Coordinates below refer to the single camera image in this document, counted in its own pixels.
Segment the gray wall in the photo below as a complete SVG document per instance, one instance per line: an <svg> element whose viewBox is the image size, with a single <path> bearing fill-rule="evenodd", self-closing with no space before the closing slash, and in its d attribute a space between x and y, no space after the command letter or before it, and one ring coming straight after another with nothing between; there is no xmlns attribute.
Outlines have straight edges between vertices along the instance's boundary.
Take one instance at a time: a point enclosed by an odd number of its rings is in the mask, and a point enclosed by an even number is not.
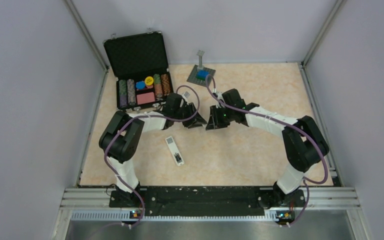
<svg viewBox="0 0 384 240"><path fill-rule="evenodd" d="M384 239L384 1L347 1L308 71L342 180Z"/></svg>
<svg viewBox="0 0 384 240"><path fill-rule="evenodd" d="M0 239L51 237L102 77L62 0L0 0Z"/></svg>
<svg viewBox="0 0 384 240"><path fill-rule="evenodd" d="M164 34L171 64L301 61L335 0L74 0L92 37Z"/></svg>

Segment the metal panel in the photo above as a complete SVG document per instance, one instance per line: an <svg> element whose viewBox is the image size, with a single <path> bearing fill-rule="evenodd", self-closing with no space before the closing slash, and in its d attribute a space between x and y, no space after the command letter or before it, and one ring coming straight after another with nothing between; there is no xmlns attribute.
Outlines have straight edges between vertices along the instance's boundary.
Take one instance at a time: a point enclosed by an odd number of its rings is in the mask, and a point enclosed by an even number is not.
<svg viewBox="0 0 384 240"><path fill-rule="evenodd" d="M108 209L111 191L106 188L67 188L62 197L61 209ZM310 187L309 210L347 210L359 209L360 202L352 187ZM273 208L273 210L285 210L286 208Z"/></svg>
<svg viewBox="0 0 384 240"><path fill-rule="evenodd" d="M66 240L85 240L110 222L72 221ZM268 222L142 222L129 230L114 225L90 240L353 240L345 211L308 211L291 228Z"/></svg>

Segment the purple cable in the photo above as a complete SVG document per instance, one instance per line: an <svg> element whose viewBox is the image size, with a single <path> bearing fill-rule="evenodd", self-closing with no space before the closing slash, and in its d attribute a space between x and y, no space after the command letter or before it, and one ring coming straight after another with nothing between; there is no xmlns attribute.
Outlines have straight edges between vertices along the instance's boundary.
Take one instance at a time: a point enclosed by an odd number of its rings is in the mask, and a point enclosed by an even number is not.
<svg viewBox="0 0 384 240"><path fill-rule="evenodd" d="M305 179L303 179L302 182L304 183L305 188L307 189L307 199L305 200L304 206L302 207L302 210L299 212L298 216L295 217L295 220L294 220L293 222L289 223L289 227L292 227L292 225L294 225L294 224L301 218L301 216L302 216L303 213L304 213L304 210L307 208L307 205L309 204L309 200L310 200L310 188L309 188L309 186L307 185Z"/></svg>
<svg viewBox="0 0 384 240"><path fill-rule="evenodd" d="M132 119L130 119L129 121L127 121L127 123L120 129L119 133L122 133L135 119L144 119L144 118L162 118L162 119L167 119L167 120L170 120L170 121L173 121L173 122L186 122L186 121L189 121L191 119L193 119L197 113L198 113L198 110L200 109L200 98L198 96L198 93L190 86L188 85L180 85L176 92L180 89L180 88L188 88L190 90L192 90L192 92L195 94L196 96L196 99L198 101L197 103L197 106L196 106L196 111L192 114L192 116L188 117L188 118L185 118L185 119L175 119L175 118L171 118L171 117L167 117L167 116L161 116L161 115L145 115L145 116L135 116L133 117ZM114 136L114 138L109 142L108 146L106 147L105 151L104 151L104 154L103 154L103 160L105 161L106 165L115 173L115 175L117 176L118 180L120 180L121 183L123 183L128 189L130 189L140 200L140 203L142 204L142 211L140 213L140 216L139 218L137 219L137 221L131 225L131 227L135 227L136 225L139 224L139 222L141 221L141 219L144 217L144 214L145 214L145 203L144 203L144 199L141 197L141 195L133 188L131 187L130 185L128 185L120 176L119 176L119 173L117 172L117 170L111 166L111 164L108 162L108 152L111 148L111 146L114 144L114 142L117 140L117 138L120 136L120 134L116 134ZM96 230L95 232L93 232L88 238L86 238L87 240L89 240L91 237L93 237L93 235L97 234L98 232L102 231L103 229L107 228L107 227L110 227L110 226L113 226L113 225L120 225L119 222L112 222L112 223L109 223L107 225L104 225L102 227L100 227L98 230Z"/></svg>
<svg viewBox="0 0 384 240"><path fill-rule="evenodd" d="M208 90L209 94L220 104L222 105L223 107L225 108L228 108L228 109L232 109L232 110L235 110L235 111L238 111L238 112L241 112L241 113L245 113L245 114L252 114L252 115L255 115L255 116L259 116L259 117L263 117L263 118L269 118L269 116L267 115L264 115L264 114L260 114L260 113L256 113L256 112L251 112L251 111L247 111L247 110L244 110L244 109L240 109L240 108L236 108L234 106L230 106L230 105L227 105L226 103L224 103L223 101L217 99L216 96L213 95L213 93L211 92L210 90L210 86L208 85L208 78L211 77L212 78L212 82L214 83L214 86L216 86L216 83L215 83L215 79L212 75L208 74L206 77L205 77L205 85L206 85L206 89ZM281 121L279 119L276 119L276 118L273 118L273 117L270 117L270 120L278 123L278 124L282 124L284 126L287 126L295 131L297 131L298 133L300 133L301 135L303 135L304 137L306 137L310 143L314 146L318 156L320 157L321 159L321 163L323 164L323 169L324 169L324 177L323 177L323 180L322 181L314 181L314 180L311 180L309 178L307 178L306 176L303 177L303 179L309 181L310 183L313 183L313 184L324 184L326 183L326 181L328 180L328 165L326 164L326 160L325 158L323 157L323 153L322 151L320 151L320 148L319 146L317 146L317 143L312 139L312 137L310 135L308 135L305 131L301 130L300 128L294 126L294 125L291 125L287 122L284 122L284 121Z"/></svg>

